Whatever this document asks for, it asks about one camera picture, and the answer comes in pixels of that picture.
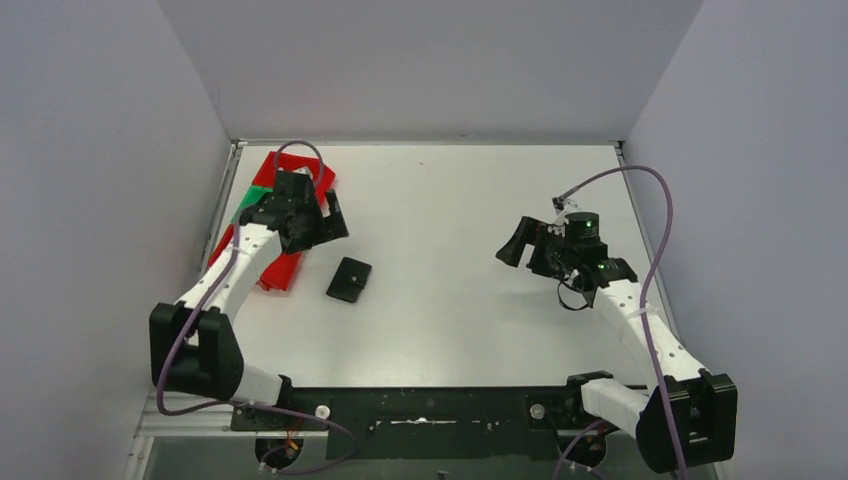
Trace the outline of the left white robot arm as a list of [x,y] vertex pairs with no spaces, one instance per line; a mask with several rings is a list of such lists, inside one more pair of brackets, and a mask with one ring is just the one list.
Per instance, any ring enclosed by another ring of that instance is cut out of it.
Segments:
[[283,406],[291,381],[246,362],[233,321],[254,285],[282,255],[336,239],[348,228],[334,189],[318,198],[312,179],[279,171],[273,188],[236,217],[233,236],[198,282],[149,317],[152,381],[217,402]]

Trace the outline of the green bin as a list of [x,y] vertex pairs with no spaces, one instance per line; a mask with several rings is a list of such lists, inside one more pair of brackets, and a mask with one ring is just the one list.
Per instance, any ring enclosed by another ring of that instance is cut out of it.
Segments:
[[245,195],[243,196],[243,198],[242,198],[241,202],[239,203],[238,207],[237,207],[237,208],[236,208],[236,210],[234,211],[234,213],[233,213],[233,215],[232,215],[232,217],[231,217],[231,219],[230,219],[230,224],[237,223],[237,222],[238,222],[238,220],[239,220],[239,217],[240,217],[240,215],[241,215],[241,212],[242,212],[244,209],[246,209],[246,208],[248,208],[248,207],[250,207],[250,206],[253,206],[253,205],[257,204],[257,203],[259,202],[259,200],[260,200],[260,199],[261,199],[261,198],[262,198],[262,197],[263,197],[266,193],[270,193],[271,191],[272,191],[272,189],[271,189],[270,187],[264,187],[264,186],[258,186],[258,185],[251,185],[251,186],[248,188],[248,190],[246,191]]

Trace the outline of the red bin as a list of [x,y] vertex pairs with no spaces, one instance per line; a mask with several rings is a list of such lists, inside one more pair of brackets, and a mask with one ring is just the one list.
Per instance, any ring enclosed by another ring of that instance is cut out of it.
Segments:
[[333,186],[336,178],[336,173],[329,166],[321,166],[316,157],[269,151],[251,185],[271,189],[274,185],[275,169],[308,174],[312,180],[317,180],[315,192],[320,205],[326,203],[326,191]]
[[288,291],[294,282],[303,254],[283,254],[261,274],[257,285],[264,291]]

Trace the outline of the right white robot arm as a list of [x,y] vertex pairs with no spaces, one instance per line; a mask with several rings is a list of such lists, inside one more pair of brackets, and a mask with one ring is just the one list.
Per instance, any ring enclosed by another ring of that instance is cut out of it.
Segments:
[[713,374],[682,345],[658,310],[643,298],[643,283],[600,238],[594,212],[563,212],[552,222],[524,216],[495,254],[580,294],[617,336],[646,387],[637,392],[606,371],[572,375],[571,405],[583,416],[612,424],[636,441],[652,471],[663,474],[723,462],[736,445],[738,390],[726,374]]

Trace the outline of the black leather card holder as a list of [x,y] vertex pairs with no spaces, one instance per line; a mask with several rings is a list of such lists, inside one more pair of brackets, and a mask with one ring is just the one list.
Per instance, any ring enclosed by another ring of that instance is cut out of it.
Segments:
[[354,304],[367,285],[372,265],[343,257],[325,292],[331,298]]

